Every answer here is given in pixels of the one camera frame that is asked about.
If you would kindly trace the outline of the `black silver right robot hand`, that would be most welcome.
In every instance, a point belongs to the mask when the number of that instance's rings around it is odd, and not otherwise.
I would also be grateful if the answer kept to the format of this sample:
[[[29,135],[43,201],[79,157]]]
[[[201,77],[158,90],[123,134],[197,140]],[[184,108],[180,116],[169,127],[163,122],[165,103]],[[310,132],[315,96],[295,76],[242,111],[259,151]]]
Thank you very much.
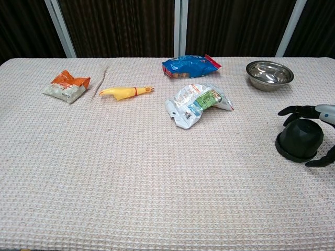
[[[304,119],[319,119],[334,128],[334,105],[320,104],[316,106],[288,106],[278,112],[278,116],[290,116],[284,121],[283,126],[290,122]],[[320,159],[308,161],[305,166],[321,168],[334,163],[334,146]]]

